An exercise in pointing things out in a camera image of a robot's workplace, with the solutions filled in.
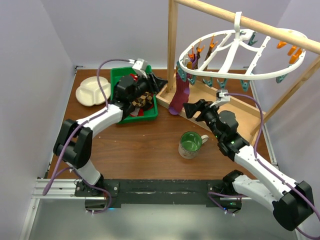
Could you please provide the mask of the argyle brown sock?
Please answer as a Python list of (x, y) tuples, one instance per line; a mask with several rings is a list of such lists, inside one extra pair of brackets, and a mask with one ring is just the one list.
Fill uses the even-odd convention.
[(152, 103), (153, 94), (147, 91), (132, 102), (133, 106), (135, 106), (136, 108), (143, 108), (145, 106), (151, 105)]

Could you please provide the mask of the red white patterned sock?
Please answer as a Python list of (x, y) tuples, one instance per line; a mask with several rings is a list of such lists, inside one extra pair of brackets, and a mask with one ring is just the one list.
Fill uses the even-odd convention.
[(146, 103), (143, 107), (141, 107), (141, 108), (139, 109), (139, 112), (138, 112), (138, 115), (137, 115), (137, 116), (138, 116), (138, 117), (144, 116), (144, 115), (145, 115), (145, 112), (153, 109), (153, 107), (154, 107), (154, 104), (153, 104), (153, 103)]

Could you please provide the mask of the maroon sock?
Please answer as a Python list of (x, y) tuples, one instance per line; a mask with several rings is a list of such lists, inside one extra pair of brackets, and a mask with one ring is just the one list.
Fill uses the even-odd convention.
[(183, 81), (178, 73), (178, 67), (176, 67), (176, 91), (171, 100), (168, 110), (172, 115), (178, 115), (182, 109), (183, 104), (189, 101), (190, 87), (189, 81)]

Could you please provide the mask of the white round clip hanger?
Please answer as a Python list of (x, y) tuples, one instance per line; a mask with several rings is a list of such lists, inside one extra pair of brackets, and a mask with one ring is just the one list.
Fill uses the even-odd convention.
[[(301, 53), (294, 64), (288, 64), (285, 68), (267, 73), (253, 73), (254, 68), (258, 65), (259, 59), (262, 57), (268, 42), (272, 37), (265, 36), (259, 47), (253, 46), (256, 31), (248, 28), (241, 29), (241, 26), (233, 22), (233, 29), (222, 30), (204, 35), (192, 42), (179, 56), (176, 63), (178, 68), (182, 68), (185, 72), (210, 78), (221, 79), (239, 79), (245, 81), (258, 81), (266, 79), (282, 79), (287, 74), (297, 69), (304, 61), (305, 53)], [(210, 40), (209, 47), (212, 53), (205, 61), (198, 64), (198, 69), (194, 69), (196, 61), (197, 47), (202, 50), (205, 46), (201, 43)], [(240, 63), (244, 57), (244, 63), (247, 64), (244, 73), (231, 73), (230, 69), (234, 62)]]

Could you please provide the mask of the red white striped sock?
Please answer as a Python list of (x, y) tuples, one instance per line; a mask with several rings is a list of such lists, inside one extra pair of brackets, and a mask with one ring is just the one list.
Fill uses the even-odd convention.
[(131, 73), (130, 76), (133, 77), (133, 79), (134, 79), (135, 81), (138, 80), (138, 76), (137, 76), (136, 74)]

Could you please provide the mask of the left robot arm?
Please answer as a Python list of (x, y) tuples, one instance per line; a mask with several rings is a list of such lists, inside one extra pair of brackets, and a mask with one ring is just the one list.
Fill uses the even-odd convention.
[(134, 101), (144, 93), (156, 95), (167, 83), (154, 73), (137, 78), (122, 76), (113, 87), (108, 106), (83, 119), (67, 119), (62, 123), (53, 153), (58, 163), (65, 162), (87, 182), (85, 189), (92, 196), (99, 196), (104, 190), (104, 177), (91, 161), (94, 137), (127, 118), (135, 110)]

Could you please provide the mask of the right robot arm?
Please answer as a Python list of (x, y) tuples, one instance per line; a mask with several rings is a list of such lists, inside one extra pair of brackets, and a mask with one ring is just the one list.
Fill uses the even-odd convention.
[(233, 112), (219, 111), (220, 102), (200, 99), (184, 103), (187, 118), (199, 112), (197, 122), (205, 122), (223, 155), (247, 169), (255, 176), (250, 179), (233, 172), (223, 183), (223, 192), (230, 197), (242, 195), (251, 198), (272, 212), (276, 221), (286, 230), (293, 231), (312, 214), (320, 214), (314, 206), (313, 191), (305, 182), (297, 182), (263, 159), (257, 150), (237, 131), (238, 122)]

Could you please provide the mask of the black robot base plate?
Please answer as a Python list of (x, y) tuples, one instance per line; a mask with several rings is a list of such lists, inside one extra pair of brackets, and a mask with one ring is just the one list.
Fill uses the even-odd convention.
[(123, 205), (205, 205), (216, 207), (212, 197), (226, 209), (240, 209), (238, 194), (221, 179), (105, 179), (111, 208)]

